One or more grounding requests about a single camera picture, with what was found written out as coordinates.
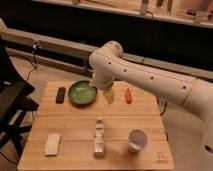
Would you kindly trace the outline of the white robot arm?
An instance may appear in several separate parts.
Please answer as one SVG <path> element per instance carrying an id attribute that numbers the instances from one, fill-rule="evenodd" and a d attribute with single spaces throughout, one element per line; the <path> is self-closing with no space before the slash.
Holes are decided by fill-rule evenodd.
<path id="1" fill-rule="evenodd" d="M 89 57 L 92 84 L 111 90 L 115 79 L 126 81 L 192 113 L 205 123 L 194 171 L 213 171 L 213 83 L 183 74 L 128 62 L 123 48 L 109 41 Z"/>

